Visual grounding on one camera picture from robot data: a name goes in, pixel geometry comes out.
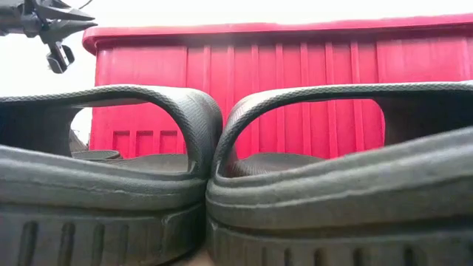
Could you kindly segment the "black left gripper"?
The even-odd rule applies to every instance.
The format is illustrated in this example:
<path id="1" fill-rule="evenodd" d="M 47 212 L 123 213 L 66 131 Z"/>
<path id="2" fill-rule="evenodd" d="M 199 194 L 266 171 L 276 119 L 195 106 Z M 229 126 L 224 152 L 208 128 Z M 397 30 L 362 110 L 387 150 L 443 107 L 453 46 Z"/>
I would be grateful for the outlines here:
<path id="1" fill-rule="evenodd" d="M 42 29 L 43 22 L 38 16 L 61 21 L 51 21 Z M 1 37 L 9 34 L 23 34 L 27 37 L 39 35 L 45 44 L 51 44 L 97 26 L 92 21 L 94 19 L 62 0 L 0 0 Z"/>

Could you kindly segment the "dark grey slide sandal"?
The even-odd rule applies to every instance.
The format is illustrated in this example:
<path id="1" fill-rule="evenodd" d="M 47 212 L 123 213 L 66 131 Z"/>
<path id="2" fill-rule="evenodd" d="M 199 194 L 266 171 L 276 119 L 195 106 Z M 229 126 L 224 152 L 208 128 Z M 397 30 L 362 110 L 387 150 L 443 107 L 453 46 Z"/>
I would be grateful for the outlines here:
<path id="1" fill-rule="evenodd" d="M 133 103 L 166 111 L 185 154 L 72 154 L 82 108 Z M 158 266 L 199 249 L 221 132 L 218 104 L 198 89 L 117 84 L 0 97 L 0 266 Z"/>
<path id="2" fill-rule="evenodd" d="M 301 102 L 370 99 L 385 144 L 334 159 L 234 144 Z M 473 80 L 275 89 L 231 110 L 206 191 L 215 266 L 473 266 Z"/>

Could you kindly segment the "red plastic bin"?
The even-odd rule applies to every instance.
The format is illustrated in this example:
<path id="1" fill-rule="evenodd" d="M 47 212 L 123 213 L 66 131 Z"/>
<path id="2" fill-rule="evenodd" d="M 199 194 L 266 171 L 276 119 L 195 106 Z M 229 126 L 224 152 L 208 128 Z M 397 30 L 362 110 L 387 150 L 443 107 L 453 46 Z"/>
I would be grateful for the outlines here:
<path id="1" fill-rule="evenodd" d="M 227 115 L 246 95 L 345 83 L 473 79 L 473 13 L 333 21 L 94 27 L 84 48 L 95 82 L 188 87 Z M 289 152 L 331 158 L 385 144 L 372 100 L 298 103 L 273 110 L 239 136 L 237 154 Z"/>

